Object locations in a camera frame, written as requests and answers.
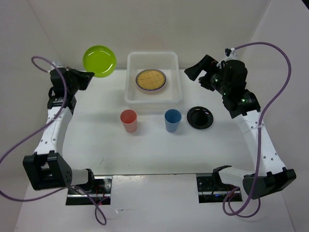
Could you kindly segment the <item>green plastic plate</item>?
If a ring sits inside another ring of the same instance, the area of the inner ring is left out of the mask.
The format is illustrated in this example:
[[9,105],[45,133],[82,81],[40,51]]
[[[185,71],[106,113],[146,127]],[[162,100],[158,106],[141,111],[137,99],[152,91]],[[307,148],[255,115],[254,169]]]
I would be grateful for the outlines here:
[[115,53],[106,46],[95,45],[88,48],[83,55],[83,67],[94,73],[97,78],[104,78],[113,73],[117,65]]

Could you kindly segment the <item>black plastic plate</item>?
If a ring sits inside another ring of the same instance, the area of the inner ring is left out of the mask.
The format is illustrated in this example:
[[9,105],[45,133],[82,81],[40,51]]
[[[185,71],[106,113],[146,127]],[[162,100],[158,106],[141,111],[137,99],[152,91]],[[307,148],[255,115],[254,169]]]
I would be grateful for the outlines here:
[[197,130],[206,130],[214,122],[212,112],[202,106],[195,106],[189,109],[186,118],[189,125]]

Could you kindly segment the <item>red plastic cup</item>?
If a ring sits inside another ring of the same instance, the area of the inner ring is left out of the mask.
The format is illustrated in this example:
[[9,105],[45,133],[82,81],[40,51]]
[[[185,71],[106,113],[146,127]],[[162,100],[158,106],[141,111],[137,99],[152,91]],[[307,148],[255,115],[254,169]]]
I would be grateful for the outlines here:
[[124,110],[120,114],[120,120],[128,133],[133,133],[137,130],[137,114],[134,110]]

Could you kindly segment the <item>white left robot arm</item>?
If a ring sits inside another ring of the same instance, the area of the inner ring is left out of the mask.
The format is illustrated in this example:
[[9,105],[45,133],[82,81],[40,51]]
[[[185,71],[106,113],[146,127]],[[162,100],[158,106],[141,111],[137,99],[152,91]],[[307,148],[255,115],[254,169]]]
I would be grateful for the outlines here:
[[33,155],[23,159],[24,169],[34,190],[75,185],[85,193],[95,190],[92,170],[74,170],[62,155],[65,134],[77,103],[75,94],[79,90],[86,90],[93,77],[92,72],[71,68],[60,67],[50,71],[52,87],[48,92],[47,128],[43,130]]

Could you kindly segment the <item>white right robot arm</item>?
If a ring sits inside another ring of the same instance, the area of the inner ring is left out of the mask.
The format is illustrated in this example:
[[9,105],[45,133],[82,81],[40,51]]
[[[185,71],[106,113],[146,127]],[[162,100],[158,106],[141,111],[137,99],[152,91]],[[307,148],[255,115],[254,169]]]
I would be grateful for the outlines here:
[[245,64],[234,58],[221,62],[206,55],[196,65],[185,69],[190,80],[222,95],[223,104],[237,123],[249,148],[258,174],[247,174],[230,165],[213,171],[212,186],[217,190],[228,184],[237,186],[238,178],[250,199],[258,199],[285,189],[296,179],[294,169],[288,169],[276,152],[270,136],[261,120],[261,107],[256,96],[246,89],[248,70]]

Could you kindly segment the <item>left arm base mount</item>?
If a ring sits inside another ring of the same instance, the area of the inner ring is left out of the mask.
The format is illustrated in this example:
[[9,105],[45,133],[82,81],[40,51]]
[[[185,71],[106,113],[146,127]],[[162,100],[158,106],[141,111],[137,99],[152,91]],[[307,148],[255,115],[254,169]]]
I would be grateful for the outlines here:
[[[94,185],[85,192],[99,205],[111,204],[112,176],[96,175]],[[66,206],[92,205],[88,196],[76,187],[68,189]]]

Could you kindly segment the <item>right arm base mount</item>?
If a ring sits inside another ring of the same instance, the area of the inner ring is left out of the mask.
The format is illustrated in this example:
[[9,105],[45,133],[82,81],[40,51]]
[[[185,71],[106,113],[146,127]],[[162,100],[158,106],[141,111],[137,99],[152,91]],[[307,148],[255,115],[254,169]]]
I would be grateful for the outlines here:
[[215,185],[211,174],[197,174],[196,181],[199,203],[222,203],[226,195],[235,188],[227,184],[221,187]]

